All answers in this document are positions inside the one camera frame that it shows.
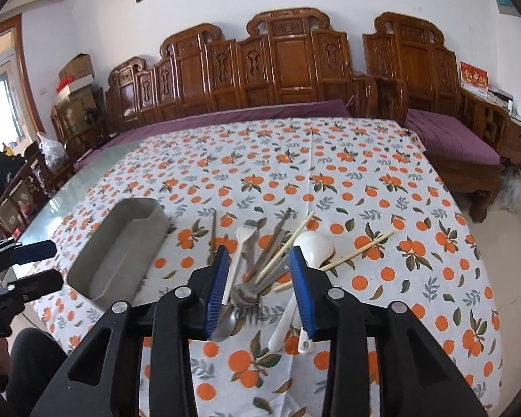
tablecloth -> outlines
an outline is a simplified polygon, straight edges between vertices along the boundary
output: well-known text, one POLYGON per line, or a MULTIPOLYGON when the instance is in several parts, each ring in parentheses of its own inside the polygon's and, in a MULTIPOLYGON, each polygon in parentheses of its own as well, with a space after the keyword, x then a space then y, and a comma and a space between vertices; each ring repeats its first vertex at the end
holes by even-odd
MULTIPOLYGON (((405 302, 490 409, 499 401, 502 367, 493 292, 467 223, 421 147, 393 121, 331 117, 213 125, 151 137, 89 189, 53 236, 56 258, 35 264, 33 271, 54 267, 65 277, 85 241, 124 198, 157 198, 173 223, 134 304, 159 299, 206 264, 214 210, 217 244, 230 253, 237 246, 236 228, 257 221, 255 256, 287 207, 293 212, 284 228, 294 231, 314 211, 308 229, 327 235, 336 256, 394 227, 385 243, 339 266, 337 275, 328 273, 332 283, 362 302, 383 307, 405 302)), ((295 319, 284 349, 266 349, 290 293, 265 296, 258 325, 245 323, 218 344, 190 343, 200 416, 321 414, 329 344, 298 355, 295 319)), ((34 308, 68 352, 101 315, 68 286, 34 308)), ((144 414, 152 342, 144 343, 144 414)), ((372 340, 369 348, 371 405, 378 412, 372 340)))

purple cushion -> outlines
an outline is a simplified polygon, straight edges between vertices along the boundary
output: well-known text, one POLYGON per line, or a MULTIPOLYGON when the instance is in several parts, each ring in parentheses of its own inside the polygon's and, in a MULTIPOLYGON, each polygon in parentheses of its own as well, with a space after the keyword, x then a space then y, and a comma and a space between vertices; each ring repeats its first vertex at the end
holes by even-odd
POLYGON ((405 128, 419 135, 427 152, 470 163, 500 163, 500 155, 458 119, 409 108, 405 128))
POLYGON ((98 157, 101 151, 112 146, 130 143, 165 133, 189 130, 207 125, 232 124, 245 121, 263 121, 265 119, 287 118, 311 118, 311 117, 351 117, 342 100, 310 101, 307 103, 290 103, 284 105, 271 105, 269 107, 254 107, 219 111, 216 113, 200 114, 174 121, 159 122, 148 126, 142 126, 120 133, 100 149, 92 151, 84 159, 75 164, 76 170, 83 169, 87 164, 98 157))

metal screw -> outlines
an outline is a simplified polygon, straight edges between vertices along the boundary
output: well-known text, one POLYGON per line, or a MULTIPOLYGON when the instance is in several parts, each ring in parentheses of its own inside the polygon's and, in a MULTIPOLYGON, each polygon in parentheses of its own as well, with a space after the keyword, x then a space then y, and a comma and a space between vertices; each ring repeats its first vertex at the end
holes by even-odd
POLYGON ((123 313, 127 310, 127 303, 125 301, 118 301, 112 304, 112 312, 123 313))
POLYGON ((174 294, 177 298, 187 298, 191 294, 191 289, 189 287, 179 287, 174 294))
POLYGON ((407 306, 401 301, 395 301, 392 302, 392 310, 395 313, 405 313, 407 312, 407 306))
POLYGON ((345 293, 341 288, 334 287, 328 290, 328 296, 333 300, 340 300, 345 296, 345 293))

white box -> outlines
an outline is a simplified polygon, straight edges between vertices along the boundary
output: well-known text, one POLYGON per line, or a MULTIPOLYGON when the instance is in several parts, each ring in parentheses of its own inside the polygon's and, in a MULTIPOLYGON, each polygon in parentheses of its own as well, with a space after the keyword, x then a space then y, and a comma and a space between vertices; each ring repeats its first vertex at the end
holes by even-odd
POLYGON ((60 103, 61 101, 67 99, 69 95, 74 93, 75 91, 78 91, 79 89, 82 89, 85 86, 93 84, 93 81, 94 78, 92 75, 86 75, 82 78, 79 78, 79 80, 71 82, 58 93, 57 103, 60 103))

person's leg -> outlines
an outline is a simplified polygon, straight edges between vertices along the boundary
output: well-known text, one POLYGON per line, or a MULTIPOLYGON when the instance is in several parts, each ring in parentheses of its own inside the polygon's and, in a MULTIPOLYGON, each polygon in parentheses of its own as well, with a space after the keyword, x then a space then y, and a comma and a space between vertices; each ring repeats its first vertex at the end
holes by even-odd
POLYGON ((17 335, 11 348, 6 397, 19 417, 29 417, 67 357, 56 341, 40 329, 29 327, 17 335))

